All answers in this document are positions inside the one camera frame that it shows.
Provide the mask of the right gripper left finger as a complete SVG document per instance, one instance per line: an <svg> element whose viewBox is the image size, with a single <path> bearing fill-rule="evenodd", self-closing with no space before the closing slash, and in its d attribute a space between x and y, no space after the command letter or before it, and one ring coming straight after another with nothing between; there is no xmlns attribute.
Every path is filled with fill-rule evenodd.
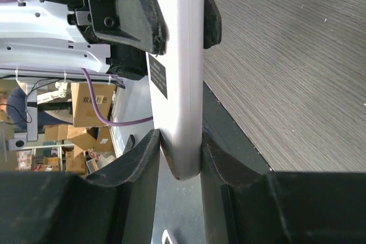
<svg viewBox="0 0 366 244"><path fill-rule="evenodd" d="M160 132L86 178L69 172L1 173L2 243L150 243Z"/></svg>

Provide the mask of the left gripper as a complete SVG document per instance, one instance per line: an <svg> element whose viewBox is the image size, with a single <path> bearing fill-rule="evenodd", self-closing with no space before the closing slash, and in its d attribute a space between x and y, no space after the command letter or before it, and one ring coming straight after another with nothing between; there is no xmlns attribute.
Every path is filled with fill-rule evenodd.
<svg viewBox="0 0 366 244"><path fill-rule="evenodd" d="M68 4L68 17L86 41L102 39L163 54L167 29L157 0L81 0Z"/></svg>

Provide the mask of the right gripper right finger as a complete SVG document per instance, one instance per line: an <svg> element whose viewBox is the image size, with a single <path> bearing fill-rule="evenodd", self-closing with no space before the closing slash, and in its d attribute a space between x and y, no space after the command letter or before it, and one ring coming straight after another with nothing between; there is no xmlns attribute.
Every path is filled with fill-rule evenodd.
<svg viewBox="0 0 366 244"><path fill-rule="evenodd" d="M208 243L364 243L365 174L258 174L202 137Z"/></svg>

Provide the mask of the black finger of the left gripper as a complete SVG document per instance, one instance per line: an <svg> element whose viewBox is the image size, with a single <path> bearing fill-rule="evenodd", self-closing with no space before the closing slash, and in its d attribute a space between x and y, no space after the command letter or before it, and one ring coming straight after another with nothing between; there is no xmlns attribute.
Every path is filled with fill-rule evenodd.
<svg viewBox="0 0 366 244"><path fill-rule="evenodd" d="M221 43L222 19L214 0L204 0L204 49Z"/></svg>

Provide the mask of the white remote control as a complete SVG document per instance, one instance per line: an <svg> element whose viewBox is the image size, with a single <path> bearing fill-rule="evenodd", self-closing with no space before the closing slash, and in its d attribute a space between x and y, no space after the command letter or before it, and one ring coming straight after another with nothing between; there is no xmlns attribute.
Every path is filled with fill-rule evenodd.
<svg viewBox="0 0 366 244"><path fill-rule="evenodd" d="M158 0L168 39L164 55L149 55L154 127L177 180L200 172L204 0Z"/></svg>

